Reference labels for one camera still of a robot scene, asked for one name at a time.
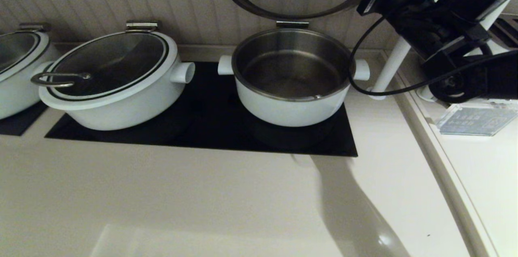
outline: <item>metal lid handle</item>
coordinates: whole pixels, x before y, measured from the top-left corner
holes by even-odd
[[[126,32],[155,32],[161,28],[160,20],[128,20]]]
[[[52,72],[43,72],[43,73],[37,73],[36,75],[32,76],[31,82],[38,86],[43,87],[54,87],[54,88],[61,88],[61,87],[72,87],[74,85],[74,81],[66,81],[66,82],[48,82],[46,80],[42,80],[43,77],[53,77],[53,76],[68,76],[68,77],[78,77],[81,79],[90,79],[92,78],[92,75],[90,73],[52,73]]]
[[[52,29],[46,22],[23,22],[16,32],[49,32]]]

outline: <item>black cable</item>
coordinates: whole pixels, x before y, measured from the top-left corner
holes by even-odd
[[[359,39],[359,41],[356,43],[355,45],[355,48],[353,48],[353,51],[351,53],[351,57],[349,58],[349,65],[351,66],[353,64],[353,62],[355,61],[355,54],[359,48],[359,46],[361,45],[361,43],[363,43],[363,41],[365,40],[365,38],[374,30],[374,28],[376,28],[380,23],[382,23],[384,20],[386,19],[386,16],[383,16],[381,17],[380,19],[378,19],[376,22],[374,22],[374,24],[372,24],[370,26],[370,28],[361,36],[361,38]],[[462,67],[459,67],[458,69],[455,69],[453,71],[450,71],[448,73],[445,73],[445,74],[442,74],[441,76],[438,76],[438,77],[435,77],[433,79],[430,79],[430,80],[427,80],[427,81],[424,81],[424,82],[421,82],[421,83],[418,83],[418,84],[415,84],[415,85],[412,85],[410,87],[406,87],[406,88],[403,88],[403,89],[398,89],[398,90],[394,90],[394,91],[385,91],[385,92],[372,92],[372,91],[367,91],[365,89],[362,89],[360,88],[356,83],[355,81],[353,80],[352,78],[352,74],[351,72],[348,72],[348,79],[349,79],[349,82],[351,82],[351,85],[352,87],[354,87],[357,91],[359,91],[360,93],[363,93],[363,94],[367,94],[367,95],[371,95],[371,96],[386,96],[386,95],[396,95],[396,94],[400,94],[400,93],[405,93],[405,92],[408,92],[408,91],[412,91],[414,89],[417,89],[417,88],[420,88],[420,87],[423,87],[423,86],[426,86],[426,85],[429,85],[429,84],[433,84],[435,82],[439,82],[440,80],[444,80],[450,76],[453,76],[463,70],[466,70],[466,69],[469,69],[469,68],[472,68],[476,65],[480,65],[482,63],[485,63],[486,60],[484,59],[480,59],[480,60],[475,60],[469,64],[466,64]]]
[[[493,54],[493,52],[491,51],[491,48],[489,47],[489,45],[487,45],[487,43],[484,43],[484,45],[480,46],[480,51],[482,52],[483,55],[486,55],[486,56],[491,56]]]

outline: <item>pot rim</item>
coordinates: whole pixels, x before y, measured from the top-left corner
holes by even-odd
[[[50,47],[49,36],[43,32],[10,32],[9,34],[2,34],[0,37],[17,35],[20,33],[33,34],[36,36],[34,44],[23,58],[0,72],[0,83],[11,78],[12,76],[17,75],[35,63],[37,60],[39,60],[39,58],[41,58],[41,56],[46,53]]]
[[[57,59],[54,63],[50,64],[47,67],[48,71],[52,71],[56,69],[59,65],[60,61],[72,54],[73,52],[78,51],[81,47],[92,43],[97,40],[101,40],[110,36],[127,34],[127,32],[116,32],[114,34],[108,34],[106,36],[102,36],[86,43],[83,43],[74,49],[70,50],[59,59]],[[157,36],[159,39],[163,41],[165,44],[165,51],[163,57],[159,62],[153,67],[150,71],[148,71],[143,76],[137,78],[129,82],[128,84],[119,87],[117,89],[107,91],[105,93],[100,93],[96,95],[90,96],[71,96],[60,93],[54,87],[39,87],[39,95],[41,100],[47,104],[48,106],[60,109],[60,110],[83,110],[83,109],[91,109],[100,106],[105,106],[111,104],[113,102],[118,102],[125,98],[128,98],[143,89],[150,87],[152,84],[157,82],[162,76],[164,76],[174,65],[176,59],[178,57],[178,47],[174,40],[168,37],[165,34],[160,32],[148,32],[148,34],[153,34]]]
[[[344,44],[340,43],[340,41],[332,38],[331,36],[328,36],[327,34],[322,34],[321,32],[315,32],[313,30],[302,30],[299,28],[281,28],[281,29],[276,29],[276,30],[265,30],[263,32],[258,32],[257,34],[254,34],[254,35],[246,38],[241,43],[239,43],[239,45],[236,47],[236,49],[234,50],[233,55],[232,55],[232,71],[234,73],[234,76],[246,88],[254,91],[255,93],[258,93],[259,95],[263,95],[265,97],[268,97],[268,98],[271,98],[274,100],[280,100],[280,101],[285,101],[285,102],[313,102],[313,101],[323,100],[325,98],[331,97],[337,93],[342,92],[344,89],[349,87],[349,85],[351,83],[349,82],[349,79],[346,78],[342,84],[338,85],[336,88],[334,88],[331,91],[324,93],[322,95],[314,95],[314,96],[306,96],[306,97],[281,97],[281,96],[275,95],[273,93],[268,93],[266,91],[263,91],[263,90],[257,88],[256,86],[254,86],[253,84],[251,84],[250,82],[248,82],[244,78],[244,76],[241,74],[239,69],[237,68],[237,54],[248,43],[252,42],[253,40],[257,39],[258,37],[264,36],[265,34],[270,34],[272,32],[300,32],[300,33],[304,33],[304,34],[315,35],[322,39],[330,41],[331,43],[336,45],[340,50],[342,50],[342,52],[344,52],[344,54],[346,54],[348,57],[351,56],[351,52],[344,46]],[[352,72],[353,74],[356,72],[356,61],[355,61],[355,64],[353,64],[352,66],[349,67],[349,69],[350,69],[350,72]]]

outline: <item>white pot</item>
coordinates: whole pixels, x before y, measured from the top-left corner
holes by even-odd
[[[46,80],[39,88],[41,100],[52,108],[66,111],[78,123],[93,130],[127,128],[159,115],[181,95],[185,84],[194,76],[195,65],[181,62],[172,38],[159,32],[142,33],[144,34],[159,39],[164,51],[156,65],[142,76],[116,89],[78,96],[67,94],[66,87],[49,86],[48,84],[55,81],[50,82],[48,76],[45,76],[46,73],[39,73],[34,76],[33,82],[41,84],[38,82],[39,79]],[[100,43],[100,40],[117,35],[127,36],[135,33],[119,32],[89,41],[51,63],[46,72],[59,72],[60,63],[68,56],[79,55],[86,45]]]
[[[370,71],[367,62],[357,59],[356,64],[354,79],[368,80]],[[218,74],[234,74],[232,56],[221,56]],[[246,87],[238,78],[236,78],[236,87],[241,103],[256,117],[280,126],[299,127],[322,122],[334,115],[344,103],[350,85],[331,96],[306,102],[290,102],[265,96]]]
[[[242,41],[233,56],[221,57],[218,73],[235,75],[239,99],[256,117],[280,126],[308,126],[342,106],[349,72],[368,80],[367,62],[351,65],[350,55],[320,32],[279,28]]]
[[[21,60],[0,70],[0,120],[32,106],[39,101],[38,88],[30,79],[35,69],[48,60],[55,60],[59,52],[43,32],[18,32],[8,36],[30,36],[34,42]]]

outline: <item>black rim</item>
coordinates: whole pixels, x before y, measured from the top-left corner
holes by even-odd
[[[125,35],[125,34],[126,34],[126,33],[124,33],[124,34],[114,34],[114,36]],[[149,76],[151,76],[151,74],[155,73],[155,71],[157,71],[157,70],[158,70],[158,69],[163,65],[163,62],[165,62],[165,59],[167,58],[167,55],[169,54],[169,44],[167,43],[167,41],[166,41],[165,39],[161,38],[160,36],[157,36],[156,34],[150,34],[150,35],[152,35],[152,36],[155,36],[155,37],[159,38],[159,39],[160,39],[160,40],[165,44],[165,53],[164,53],[164,55],[163,55],[163,58],[161,59],[161,61],[160,61],[159,63],[157,63],[157,64],[156,64],[156,65],[151,69],[151,71],[150,71],[150,72],[148,72],[148,74],[147,74],[147,75],[142,76],[142,77],[140,77],[140,78],[139,78],[139,79],[137,79],[137,80],[134,80],[134,81],[133,81],[131,84],[129,84],[128,86],[126,86],[126,87],[124,87],[124,88],[122,88],[122,89],[119,89],[119,90],[116,90],[116,91],[110,92],[110,93],[106,93],[106,94],[104,94],[104,95],[100,95],[100,96],[96,96],[96,97],[91,97],[91,98],[76,99],[76,100],[74,100],[74,99],[70,99],[70,98],[63,98],[63,97],[61,97],[61,96],[57,95],[56,93],[54,93],[54,91],[52,91],[52,89],[51,89],[50,87],[47,87],[47,91],[50,93],[50,95],[52,95],[53,97],[55,97],[55,98],[57,98],[57,99],[59,99],[59,100],[65,100],[65,101],[69,101],[69,102],[81,102],[81,101],[96,100],[96,99],[99,99],[99,98],[107,97],[107,96],[113,95],[113,94],[115,94],[115,93],[119,93],[120,91],[123,91],[123,90],[126,90],[126,89],[130,88],[130,87],[135,86],[136,84],[138,84],[138,83],[142,82],[143,80],[145,80],[146,78],[148,78]],[[91,41],[91,42],[85,43],[84,45],[88,45],[89,43],[93,43],[93,42],[96,42],[96,41],[98,41],[98,40],[99,40],[99,39],[93,40],[93,41]]]
[[[39,37],[39,35],[37,34],[34,34],[34,36],[36,37],[36,41],[35,43],[33,44],[33,47],[31,48],[31,50],[29,50],[27,52],[27,54],[25,54],[21,59],[19,59],[16,63],[12,64],[11,66],[3,69],[2,71],[0,71],[0,75],[2,75],[3,73],[7,72],[8,70],[11,70],[13,69],[16,65],[18,65],[19,63],[21,63],[23,60],[25,60],[30,54],[32,54],[32,52],[39,46],[39,43],[41,41],[41,38]],[[49,48],[50,46],[50,41],[49,43],[45,46],[44,50],[36,57],[34,58],[34,60],[32,60],[30,63],[27,64],[27,66],[23,67],[23,69],[25,69],[26,67],[29,67],[29,65],[31,65],[32,63],[34,63],[37,59],[39,59],[41,56],[43,56],[43,54],[45,54],[45,51]]]
[[[312,19],[316,17],[323,17],[326,15],[330,15],[336,13],[341,10],[345,10],[354,6],[357,6],[361,0],[346,0],[342,4],[330,8],[329,10],[325,10],[322,12],[314,13],[314,14],[306,14],[306,15],[290,15],[290,14],[281,14],[275,13],[268,10],[265,10],[255,4],[253,4],[250,0],[233,0],[238,6],[251,12],[253,14],[259,15],[261,17],[265,17],[267,19],[288,19],[288,20],[300,20],[300,19]]]

